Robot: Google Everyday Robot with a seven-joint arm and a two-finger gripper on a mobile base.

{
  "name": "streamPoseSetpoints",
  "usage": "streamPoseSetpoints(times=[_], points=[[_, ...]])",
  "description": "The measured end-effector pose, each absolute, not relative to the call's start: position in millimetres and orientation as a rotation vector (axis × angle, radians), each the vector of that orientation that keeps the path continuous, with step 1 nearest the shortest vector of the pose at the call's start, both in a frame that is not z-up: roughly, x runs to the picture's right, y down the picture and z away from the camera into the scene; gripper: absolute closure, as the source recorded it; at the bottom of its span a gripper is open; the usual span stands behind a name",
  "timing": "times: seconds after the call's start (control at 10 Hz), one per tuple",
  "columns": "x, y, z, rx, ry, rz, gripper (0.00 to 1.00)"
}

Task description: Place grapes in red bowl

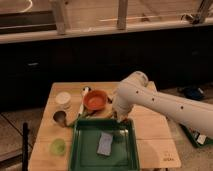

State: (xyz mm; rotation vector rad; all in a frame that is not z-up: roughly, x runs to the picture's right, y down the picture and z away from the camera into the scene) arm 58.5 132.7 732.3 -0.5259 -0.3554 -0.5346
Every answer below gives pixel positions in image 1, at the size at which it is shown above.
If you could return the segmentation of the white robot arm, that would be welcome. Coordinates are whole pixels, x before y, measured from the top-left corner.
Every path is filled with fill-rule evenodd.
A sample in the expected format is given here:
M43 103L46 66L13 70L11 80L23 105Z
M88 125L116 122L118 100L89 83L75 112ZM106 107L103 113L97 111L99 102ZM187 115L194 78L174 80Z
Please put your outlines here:
M148 83L148 77L141 71L131 73L118 83L112 111L119 122L134 105L140 105L213 139L213 105L150 90Z

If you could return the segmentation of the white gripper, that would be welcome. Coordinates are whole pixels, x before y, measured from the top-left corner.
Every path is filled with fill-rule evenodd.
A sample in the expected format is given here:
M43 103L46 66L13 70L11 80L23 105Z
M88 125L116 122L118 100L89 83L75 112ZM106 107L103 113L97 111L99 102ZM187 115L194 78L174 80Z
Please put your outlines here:
M133 105L129 104L120 96L113 99L112 111L118 122L122 122L128 118L128 114L132 111Z

